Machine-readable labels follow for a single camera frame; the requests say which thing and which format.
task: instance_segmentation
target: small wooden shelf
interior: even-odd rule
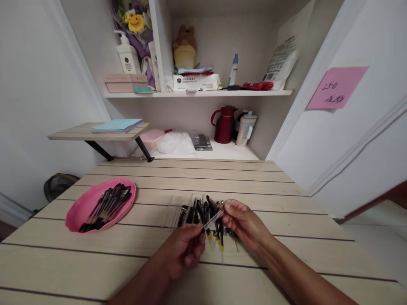
[[[293,94],[293,90],[281,91],[251,91],[251,90],[216,90],[216,91],[202,91],[195,93],[187,93],[184,91],[176,92],[155,92],[155,93],[106,93],[106,98],[135,98],[135,97],[245,97],[245,96],[288,96]]]
[[[133,141],[144,131],[150,123],[143,122],[128,133],[93,133],[91,127],[103,123],[84,123],[66,130],[53,133],[48,136],[50,140],[71,140],[71,141]]]
[[[195,155],[173,155],[162,154],[153,151],[151,156],[156,159],[174,158],[174,159],[219,159],[219,160],[260,160],[259,157],[250,149],[249,146],[237,146],[232,140],[228,144],[220,144],[210,137],[213,150],[196,151]],[[142,152],[139,148],[134,153],[135,156],[141,156]]]

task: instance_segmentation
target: blue notebook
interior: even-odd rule
[[[137,125],[142,123],[142,119],[114,119],[102,125],[93,126],[95,133],[127,133]]]

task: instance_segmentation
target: card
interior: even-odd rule
[[[330,68],[306,109],[342,109],[368,67]]]

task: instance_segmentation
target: plastic bag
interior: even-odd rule
[[[174,155],[195,154],[194,144],[186,132],[170,132],[163,135],[158,143],[157,149],[160,153]]]
[[[273,90],[284,90],[307,36],[307,28],[315,1],[310,1],[278,31],[277,47],[267,67],[263,81],[272,82]]]

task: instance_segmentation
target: wooden board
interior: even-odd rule
[[[70,233],[64,219],[74,201],[116,177],[137,184],[130,212],[108,230]],[[278,240],[358,303],[407,302],[403,288],[274,163],[131,158],[101,163],[0,244],[0,298],[10,304],[106,301],[169,236],[161,226],[168,226],[173,205],[202,193],[248,204]],[[167,304],[196,303],[202,290],[208,291],[202,304],[289,304],[257,258],[240,244],[238,252],[230,237],[224,243],[224,264],[219,249],[206,243],[201,264],[174,285]]]
[[[53,202],[38,213],[37,217],[65,219],[66,212],[72,204],[73,201]],[[165,223],[164,219],[165,215],[172,215],[173,209],[174,206],[168,208],[165,205],[135,204],[119,223],[155,227],[170,226],[170,217],[167,217]],[[328,215],[259,211],[255,213],[274,235],[352,240]]]
[[[150,257],[170,234],[170,230],[161,227],[115,225],[99,234],[80,235],[70,233],[63,220],[33,218],[5,243]],[[316,272],[383,277],[382,270],[374,266],[355,242],[280,236],[277,239]],[[224,249],[226,265],[266,267],[262,263],[258,264],[241,244],[236,246],[231,237],[225,236]],[[219,248],[215,247],[212,251],[208,240],[201,262],[222,263]]]
[[[75,185],[95,186],[104,181],[117,178],[111,175],[86,175]],[[210,180],[170,177],[126,177],[134,181],[142,189],[166,189],[191,192],[218,191],[224,193],[265,194],[306,196],[305,192],[295,183]]]
[[[103,123],[84,123],[66,130],[53,133],[48,136],[50,140],[73,140],[73,141],[132,141],[148,129],[150,123],[141,123],[128,133],[93,133],[91,127]]]
[[[58,199],[76,200],[84,192],[91,189],[91,186],[72,186],[65,191]],[[187,202],[191,195],[201,197],[201,192],[161,190],[161,189],[137,189],[136,203],[139,204],[158,204],[167,205],[171,196],[181,197]],[[222,193],[205,192],[214,201],[233,198],[240,202],[247,203],[254,211],[275,211],[281,213],[303,213],[303,214],[322,214],[326,212],[316,205],[309,197],[302,196],[284,196],[284,195],[262,195],[262,194],[240,194],[240,193]]]
[[[193,169],[225,169],[225,170],[248,170],[282,172],[277,164],[263,161],[233,161],[233,160],[196,160],[196,159],[155,159],[153,162],[133,158],[116,158],[110,162],[102,162],[103,166],[136,166],[136,167],[172,167]]]
[[[107,300],[145,263],[146,258],[0,245],[0,287],[14,287]],[[404,289],[394,282],[324,275],[359,304],[405,304]],[[289,304],[267,271],[201,263],[174,285],[165,304]]]
[[[41,305],[97,305],[105,302],[89,301],[82,298],[72,298],[65,295],[40,294],[40,291],[30,292],[25,289],[6,290],[0,288],[2,304],[41,304]]]
[[[119,167],[97,166],[90,174],[93,175],[118,175],[138,177],[173,177],[189,179],[213,180],[243,180],[262,182],[287,182],[294,183],[285,172],[259,172],[234,170],[232,173],[222,169],[184,169],[184,168],[157,168],[157,167]]]

